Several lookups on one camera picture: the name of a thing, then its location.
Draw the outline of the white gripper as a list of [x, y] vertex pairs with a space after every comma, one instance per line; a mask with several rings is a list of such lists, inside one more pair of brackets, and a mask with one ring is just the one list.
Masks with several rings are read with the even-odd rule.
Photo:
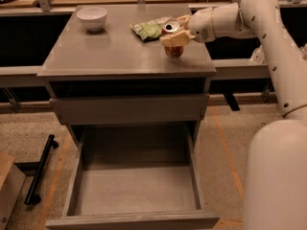
[[188, 30], [182, 30], [175, 34], [166, 34], [159, 40], [164, 47], [181, 47], [188, 45], [191, 40], [199, 43], [213, 40], [213, 30], [211, 25], [212, 9], [202, 9], [193, 13], [180, 16], [177, 18], [178, 23]]

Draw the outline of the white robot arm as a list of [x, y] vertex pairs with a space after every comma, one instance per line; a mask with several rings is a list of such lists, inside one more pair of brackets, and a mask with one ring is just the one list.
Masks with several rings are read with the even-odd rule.
[[164, 26], [165, 47], [218, 37], [260, 40], [283, 118], [248, 148], [244, 230], [307, 230], [307, 59], [284, 26], [278, 0], [241, 0]]

